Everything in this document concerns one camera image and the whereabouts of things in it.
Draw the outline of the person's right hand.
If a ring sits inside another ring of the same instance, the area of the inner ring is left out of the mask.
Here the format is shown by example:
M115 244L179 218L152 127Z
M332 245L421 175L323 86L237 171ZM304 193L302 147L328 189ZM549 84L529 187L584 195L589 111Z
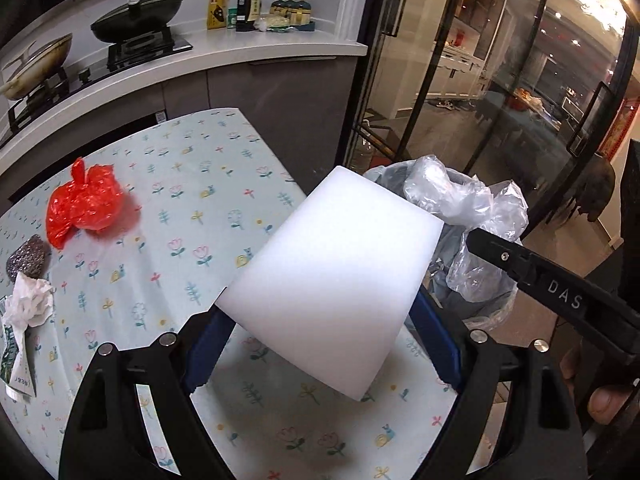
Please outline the person's right hand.
M568 350L560 362L560 370L571 396L585 380L588 388L576 402L578 412L583 408L595 424L607 425L615 418L634 393L634 384L623 374L616 377L617 363L597 363L600 350L585 338Z

